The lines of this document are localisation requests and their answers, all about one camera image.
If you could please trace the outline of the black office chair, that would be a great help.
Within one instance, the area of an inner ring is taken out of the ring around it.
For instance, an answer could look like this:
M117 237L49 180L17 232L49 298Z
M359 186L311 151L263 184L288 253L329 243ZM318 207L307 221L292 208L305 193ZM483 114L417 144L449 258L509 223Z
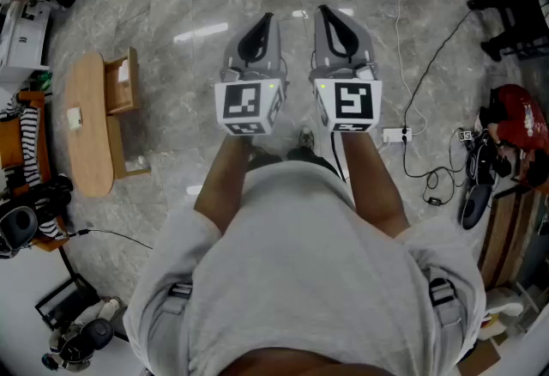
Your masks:
M502 15L512 14L511 25L480 44L482 51L495 62L502 59L502 51L506 49L549 38L549 24L539 0L469 0L467 6L471 11L497 9Z

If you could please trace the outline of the person's right gray sneaker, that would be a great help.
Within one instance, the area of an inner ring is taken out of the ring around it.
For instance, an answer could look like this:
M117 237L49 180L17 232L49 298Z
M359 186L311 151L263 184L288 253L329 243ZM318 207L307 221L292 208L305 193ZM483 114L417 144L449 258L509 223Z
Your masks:
M311 151L315 149L315 136L310 127L304 126L299 131L298 146Z

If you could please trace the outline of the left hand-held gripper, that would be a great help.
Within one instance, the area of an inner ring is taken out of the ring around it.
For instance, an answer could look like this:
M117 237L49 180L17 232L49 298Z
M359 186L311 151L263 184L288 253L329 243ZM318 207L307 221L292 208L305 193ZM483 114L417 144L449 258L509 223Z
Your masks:
M278 65L280 56L279 22L269 12L247 21L225 49L228 66ZM214 85L218 124L233 136L271 134L286 98L286 83L280 70L222 69Z

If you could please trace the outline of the white power strip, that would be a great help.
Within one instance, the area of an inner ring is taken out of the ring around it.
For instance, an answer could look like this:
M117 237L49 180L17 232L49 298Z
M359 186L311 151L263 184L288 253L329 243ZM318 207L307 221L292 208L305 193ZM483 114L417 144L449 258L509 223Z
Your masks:
M383 128L382 138L384 143L404 143L412 141L412 131L410 128Z

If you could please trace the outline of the white cabinet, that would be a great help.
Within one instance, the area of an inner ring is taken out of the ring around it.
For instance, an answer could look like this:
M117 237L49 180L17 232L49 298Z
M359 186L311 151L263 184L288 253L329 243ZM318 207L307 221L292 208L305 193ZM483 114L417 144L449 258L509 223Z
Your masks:
M51 7L12 2L0 32L0 83L23 83L34 71L48 71L42 52Z

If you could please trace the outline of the wooden oval table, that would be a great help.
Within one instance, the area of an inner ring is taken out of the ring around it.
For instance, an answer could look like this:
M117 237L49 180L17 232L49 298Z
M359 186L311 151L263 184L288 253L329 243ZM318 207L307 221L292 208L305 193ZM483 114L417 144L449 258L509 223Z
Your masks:
M66 136L73 180L86 197L106 196L116 179L151 173L149 167L126 167L119 117L127 112L106 113L105 63L100 53L85 53L64 88L65 113L81 108L82 127L70 130L67 120Z

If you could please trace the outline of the cardboard box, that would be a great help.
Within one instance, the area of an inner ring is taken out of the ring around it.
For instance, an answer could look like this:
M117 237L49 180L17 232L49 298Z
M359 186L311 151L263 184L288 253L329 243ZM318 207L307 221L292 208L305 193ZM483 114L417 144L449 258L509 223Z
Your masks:
M501 359L498 344L493 339L478 340L473 348L458 362L457 370L461 376L480 376Z

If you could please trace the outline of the black laptop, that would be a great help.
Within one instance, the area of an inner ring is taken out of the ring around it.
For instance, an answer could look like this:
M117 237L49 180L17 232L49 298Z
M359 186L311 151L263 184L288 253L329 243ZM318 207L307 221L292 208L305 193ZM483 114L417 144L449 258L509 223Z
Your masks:
M53 331L77 318L99 300L96 289L80 274L76 274L47 294L34 308Z

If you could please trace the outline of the person's black trousers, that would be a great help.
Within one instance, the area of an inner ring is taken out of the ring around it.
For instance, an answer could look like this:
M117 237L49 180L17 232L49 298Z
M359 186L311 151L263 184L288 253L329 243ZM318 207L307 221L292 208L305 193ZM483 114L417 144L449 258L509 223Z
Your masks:
M245 181L249 184L301 181L320 181L342 183L342 177L336 169L312 149L297 147L285 156L271 154L267 150L255 147L248 162Z

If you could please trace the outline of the person's light gray T-shirt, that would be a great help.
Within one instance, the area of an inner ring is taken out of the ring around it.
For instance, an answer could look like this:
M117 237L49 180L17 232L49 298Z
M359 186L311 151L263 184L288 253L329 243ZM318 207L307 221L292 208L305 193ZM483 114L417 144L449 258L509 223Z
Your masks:
M154 376L218 376L286 348L395 376L445 376L473 347L486 293L444 218L391 238L342 183L249 184L224 234L187 203L167 216L124 315Z

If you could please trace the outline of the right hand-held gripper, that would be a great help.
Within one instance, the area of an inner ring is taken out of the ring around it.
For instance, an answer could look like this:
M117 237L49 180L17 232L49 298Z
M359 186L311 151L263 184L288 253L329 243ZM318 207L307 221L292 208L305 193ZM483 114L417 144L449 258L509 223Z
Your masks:
M326 4L317 7L314 28L317 65L351 64L311 71L321 123L331 132L367 132L378 124L382 99L371 36L353 17Z

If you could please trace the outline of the person's left forearm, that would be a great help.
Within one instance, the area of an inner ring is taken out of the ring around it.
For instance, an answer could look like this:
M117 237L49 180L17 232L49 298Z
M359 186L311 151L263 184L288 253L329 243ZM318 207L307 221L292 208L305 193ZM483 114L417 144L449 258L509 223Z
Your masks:
M224 234L238 213L252 145L247 137L226 136L196 199L194 210Z

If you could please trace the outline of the wooden drawer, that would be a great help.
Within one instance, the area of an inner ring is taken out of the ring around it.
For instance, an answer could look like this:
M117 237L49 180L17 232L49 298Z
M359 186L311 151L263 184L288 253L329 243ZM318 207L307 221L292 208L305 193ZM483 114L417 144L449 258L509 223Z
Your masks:
M129 62L130 78L127 82L119 83L118 67L126 58ZM122 58L105 63L105 82L108 115L132 111L140 106L139 65L134 47L130 47Z

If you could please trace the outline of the white plastic bag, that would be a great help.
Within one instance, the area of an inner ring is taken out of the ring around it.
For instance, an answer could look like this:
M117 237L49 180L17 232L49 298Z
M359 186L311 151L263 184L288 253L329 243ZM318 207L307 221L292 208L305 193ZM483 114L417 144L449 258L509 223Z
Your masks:
M486 293L486 312L479 340L486 341L507 331L524 312L522 298L508 288L494 288Z

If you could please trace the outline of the person's right forearm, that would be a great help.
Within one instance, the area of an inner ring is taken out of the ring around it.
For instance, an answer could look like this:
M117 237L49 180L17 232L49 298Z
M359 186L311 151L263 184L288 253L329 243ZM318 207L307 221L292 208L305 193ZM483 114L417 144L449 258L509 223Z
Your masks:
M371 136L341 133L358 215L391 238L409 228L403 202Z

